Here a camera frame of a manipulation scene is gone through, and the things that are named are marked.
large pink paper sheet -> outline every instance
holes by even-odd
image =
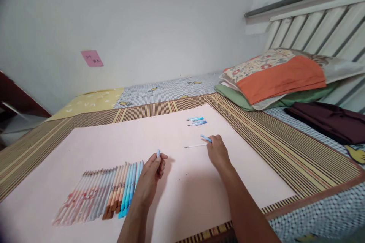
[[[187,126],[189,117],[208,122]],[[0,203],[10,242],[115,243],[124,219],[97,219],[53,227],[51,220],[85,170],[146,161],[161,150],[169,156],[148,214],[146,242],[176,242],[231,219],[219,174],[200,134],[220,134],[232,164],[262,208],[295,193],[237,132],[206,104],[166,115],[74,129],[66,139]]]

human hand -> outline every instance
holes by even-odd
[[[163,176],[167,158],[168,156],[163,153],[161,153],[161,157],[157,157],[157,154],[154,153],[144,164],[131,207],[149,209],[156,193],[158,180]]]
[[[226,168],[231,164],[228,151],[220,135],[210,136],[209,138],[212,142],[206,141],[208,143],[206,145],[208,148],[208,156],[213,166],[220,171],[222,168]]]

maroon fabric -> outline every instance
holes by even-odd
[[[341,144],[365,143],[363,114],[319,102],[295,102],[284,111]]]

pink sticky note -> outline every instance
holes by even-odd
[[[96,50],[81,51],[88,66],[104,66]]]

striped mat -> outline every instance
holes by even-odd
[[[2,201],[76,127],[104,125],[168,114],[209,103],[296,193],[261,211],[267,219],[349,189],[365,180],[365,171],[347,157],[264,112],[245,112],[218,93],[124,109],[84,113],[47,121],[0,152]],[[232,222],[181,242],[227,240]]]

